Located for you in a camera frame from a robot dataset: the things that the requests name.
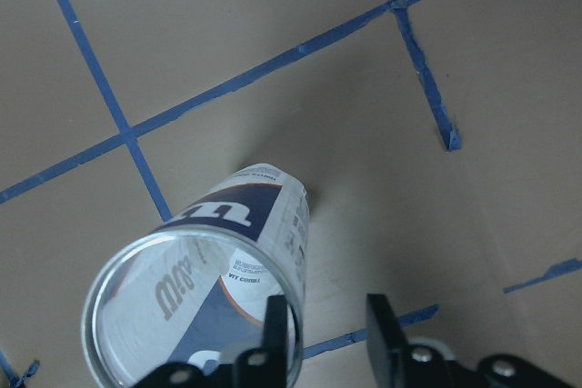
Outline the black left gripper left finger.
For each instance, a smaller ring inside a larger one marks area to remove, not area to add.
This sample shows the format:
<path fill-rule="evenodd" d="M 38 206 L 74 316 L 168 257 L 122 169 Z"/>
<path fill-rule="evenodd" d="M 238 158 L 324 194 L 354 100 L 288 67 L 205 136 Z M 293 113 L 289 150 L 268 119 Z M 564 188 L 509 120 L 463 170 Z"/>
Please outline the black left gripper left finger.
<path fill-rule="evenodd" d="M 272 295 L 267 299 L 261 344 L 236 358 L 234 386 L 286 387 L 287 349 L 287 300 Z"/>

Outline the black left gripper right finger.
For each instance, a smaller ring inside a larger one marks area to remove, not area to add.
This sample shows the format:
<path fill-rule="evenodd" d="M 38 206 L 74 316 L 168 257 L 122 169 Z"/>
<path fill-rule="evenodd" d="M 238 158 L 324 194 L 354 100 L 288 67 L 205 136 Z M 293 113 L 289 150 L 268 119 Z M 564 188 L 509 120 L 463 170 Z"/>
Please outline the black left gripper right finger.
<path fill-rule="evenodd" d="M 408 342 L 384 294 L 366 295 L 366 349 L 377 387 L 407 387 Z"/>

